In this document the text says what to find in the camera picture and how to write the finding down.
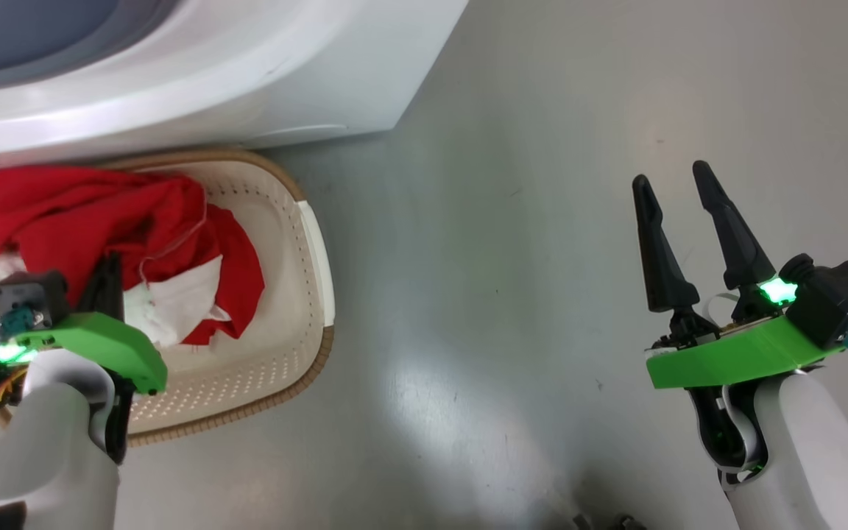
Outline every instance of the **white cloth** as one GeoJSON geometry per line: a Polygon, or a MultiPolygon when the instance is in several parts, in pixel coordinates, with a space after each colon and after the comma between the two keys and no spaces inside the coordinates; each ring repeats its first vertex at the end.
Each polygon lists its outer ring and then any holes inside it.
{"type": "MultiPolygon", "coordinates": [[[[0,255],[0,281],[24,271],[19,255],[0,255]]],[[[124,292],[124,319],[160,348],[178,345],[203,319],[230,321],[215,305],[222,257],[164,282],[141,284],[124,292]]]]}
{"type": "Polygon", "coordinates": [[[215,305],[221,274],[219,255],[164,282],[134,286],[124,293],[125,321],[163,347],[178,345],[204,319],[230,321],[215,305]]]}

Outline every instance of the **orange wire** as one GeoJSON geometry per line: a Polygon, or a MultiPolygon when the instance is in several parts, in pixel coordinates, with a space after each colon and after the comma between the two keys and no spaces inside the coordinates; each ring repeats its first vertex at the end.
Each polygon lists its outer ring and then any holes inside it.
{"type": "Polygon", "coordinates": [[[4,396],[4,393],[6,393],[6,390],[8,392],[11,392],[11,386],[13,385],[13,383],[15,383],[21,377],[26,375],[26,372],[28,372],[27,368],[23,368],[21,370],[15,370],[15,372],[12,375],[10,375],[8,379],[6,379],[2,383],[0,383],[0,402],[2,400],[2,397],[4,396]]]}

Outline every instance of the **basket handle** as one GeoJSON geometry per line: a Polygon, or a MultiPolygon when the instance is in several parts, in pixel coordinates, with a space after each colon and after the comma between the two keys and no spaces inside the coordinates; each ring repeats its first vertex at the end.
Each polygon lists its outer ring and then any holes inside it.
{"type": "Polygon", "coordinates": [[[303,228],[306,231],[306,244],[309,245],[310,259],[316,272],[317,288],[319,288],[319,304],[322,305],[323,325],[326,328],[336,321],[336,293],[333,292],[333,272],[329,267],[329,255],[326,254],[326,242],[323,241],[322,231],[316,219],[316,212],[309,202],[299,201],[300,213],[303,215],[303,228]]]}

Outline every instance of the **red cloth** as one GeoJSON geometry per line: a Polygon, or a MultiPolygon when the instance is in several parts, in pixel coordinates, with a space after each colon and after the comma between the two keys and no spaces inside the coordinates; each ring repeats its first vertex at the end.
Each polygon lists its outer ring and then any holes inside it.
{"type": "Polygon", "coordinates": [[[17,247],[28,271],[61,271],[72,305],[99,259],[111,251],[120,252],[124,289],[141,282],[141,262],[146,279],[156,282],[223,255],[215,302],[232,321],[204,321],[185,343],[207,345],[216,329],[238,338],[255,314],[263,275],[231,212],[204,204],[202,186],[182,175],[66,166],[4,169],[0,254],[17,247]]]}

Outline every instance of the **clothing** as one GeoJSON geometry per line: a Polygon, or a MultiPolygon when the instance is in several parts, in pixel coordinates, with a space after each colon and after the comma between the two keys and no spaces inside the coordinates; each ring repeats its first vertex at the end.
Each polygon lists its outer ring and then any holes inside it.
{"type": "Polygon", "coordinates": [[[163,282],[222,257],[216,304],[186,343],[221,329],[238,338],[255,315],[264,279],[255,249],[229,211],[206,204],[182,175],[34,166],[0,170],[0,254],[17,249],[30,272],[58,269],[77,299],[103,255],[121,256],[122,283],[163,282]]]}
{"type": "Polygon", "coordinates": [[[178,345],[204,319],[230,321],[215,305],[222,257],[164,282],[139,284],[124,292],[124,319],[161,347],[178,345]]]}

